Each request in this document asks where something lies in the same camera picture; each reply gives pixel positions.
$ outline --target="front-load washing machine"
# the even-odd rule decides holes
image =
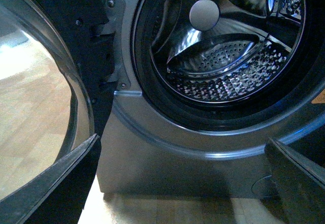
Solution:
[[[26,85],[43,74],[29,79],[21,73],[28,64],[50,59],[70,88],[56,159],[33,177],[29,172],[42,163],[21,163],[18,177],[25,182],[0,200],[0,222],[77,223],[100,155],[105,193],[270,197],[276,193],[264,155],[269,138],[280,194],[290,200],[292,189],[283,189],[293,182],[294,195],[310,201],[306,193],[315,192],[308,182],[319,167],[296,151],[324,164],[324,3],[0,0],[1,104],[11,108],[1,125],[13,136],[0,142],[11,147],[3,151],[27,150],[25,143],[40,139],[35,125],[53,130],[59,124],[46,106],[28,110],[31,101],[50,101],[49,107],[60,101],[49,100],[41,82],[41,97],[24,99],[28,106],[8,96],[37,90]],[[42,52],[30,59],[28,47]],[[36,119],[23,119],[31,130],[19,137],[12,125],[26,112]],[[40,143],[37,159],[43,160],[53,141]],[[6,170],[14,166],[7,156],[2,164],[10,184]],[[287,176],[281,169],[293,170]],[[296,172],[310,179],[295,181]]]
[[[269,138],[324,160],[324,0],[103,1],[118,85],[102,192],[273,196]]]

